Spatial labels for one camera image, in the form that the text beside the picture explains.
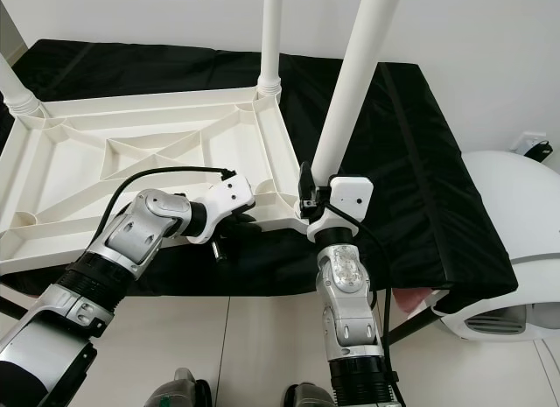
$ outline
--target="white pole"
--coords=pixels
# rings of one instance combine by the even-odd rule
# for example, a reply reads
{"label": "white pole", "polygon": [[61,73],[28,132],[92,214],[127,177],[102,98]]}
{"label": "white pole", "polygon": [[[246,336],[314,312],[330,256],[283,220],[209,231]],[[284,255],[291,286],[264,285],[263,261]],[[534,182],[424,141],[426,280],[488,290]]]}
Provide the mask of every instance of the white pole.
{"label": "white pole", "polygon": [[259,95],[276,95],[282,90],[278,76],[281,24],[282,0],[264,0],[261,75],[257,83]]}
{"label": "white pole", "polygon": [[399,0],[361,0],[311,172],[326,186],[339,171]]}
{"label": "white pole", "polygon": [[39,109],[39,100],[24,86],[0,54],[0,92],[13,115],[29,115]]}

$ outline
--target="black cloth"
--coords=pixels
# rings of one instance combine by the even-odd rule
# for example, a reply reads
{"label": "black cloth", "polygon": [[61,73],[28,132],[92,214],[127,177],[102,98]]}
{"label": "black cloth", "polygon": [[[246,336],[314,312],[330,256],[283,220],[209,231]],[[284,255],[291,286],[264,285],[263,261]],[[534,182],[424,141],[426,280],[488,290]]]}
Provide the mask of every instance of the black cloth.
{"label": "black cloth", "polygon": [[[312,161],[340,64],[281,55],[280,109],[300,162]],[[259,53],[41,40],[14,69],[47,102],[250,87],[259,67]],[[3,109],[2,145],[11,121]],[[374,182],[364,223],[388,252],[394,287],[449,289],[474,298],[516,288],[508,254],[417,65],[378,66],[341,171]],[[162,249],[130,294],[284,295],[315,288],[315,249],[293,230],[225,245],[228,266],[216,265],[206,245]],[[373,286],[384,288],[381,252],[366,236],[358,235],[357,245]],[[39,294],[63,269],[25,271],[2,280]]]}

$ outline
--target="floor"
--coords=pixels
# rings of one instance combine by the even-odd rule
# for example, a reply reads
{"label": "floor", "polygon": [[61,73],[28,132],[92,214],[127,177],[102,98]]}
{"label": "floor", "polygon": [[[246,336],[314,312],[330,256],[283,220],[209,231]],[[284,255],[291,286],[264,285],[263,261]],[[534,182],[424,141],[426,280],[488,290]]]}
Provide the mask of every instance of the floor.
{"label": "floor", "polygon": [[[32,302],[0,291],[22,305]],[[382,292],[379,300],[382,309]],[[316,293],[126,298],[94,343],[97,360],[70,405],[143,406],[178,367],[208,380],[220,407],[279,407],[294,382],[330,388],[321,311]],[[0,317],[3,334],[13,321]],[[395,309],[391,326],[403,320]],[[560,373],[552,354],[560,354],[560,340],[547,343],[463,341],[433,325],[396,343],[391,354],[409,406],[558,407]]]}

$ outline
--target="white wall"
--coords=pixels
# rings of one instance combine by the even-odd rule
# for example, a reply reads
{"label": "white wall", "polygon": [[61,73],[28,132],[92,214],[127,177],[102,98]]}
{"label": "white wall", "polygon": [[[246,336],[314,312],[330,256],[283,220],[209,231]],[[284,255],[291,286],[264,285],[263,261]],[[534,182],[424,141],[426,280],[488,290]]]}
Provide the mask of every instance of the white wall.
{"label": "white wall", "polygon": [[[258,50],[262,0],[3,0],[42,38]],[[359,0],[284,0],[286,53],[340,57]],[[422,67],[464,151],[524,130],[560,151],[560,0],[402,0],[382,55]]]}
{"label": "white wall", "polygon": [[10,64],[14,64],[26,49],[18,29],[0,2],[0,53]]}
{"label": "white wall", "polygon": [[556,151],[547,157],[543,163],[554,171],[560,173],[560,149],[556,148]]}

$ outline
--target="wall outlet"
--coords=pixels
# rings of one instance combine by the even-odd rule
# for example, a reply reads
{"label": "wall outlet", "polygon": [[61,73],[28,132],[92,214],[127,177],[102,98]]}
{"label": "wall outlet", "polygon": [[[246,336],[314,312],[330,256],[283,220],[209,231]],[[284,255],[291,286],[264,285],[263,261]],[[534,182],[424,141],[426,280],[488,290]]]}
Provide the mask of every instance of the wall outlet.
{"label": "wall outlet", "polygon": [[525,131],[514,141],[509,150],[518,155],[524,155],[529,149],[543,140],[546,140],[546,133]]}

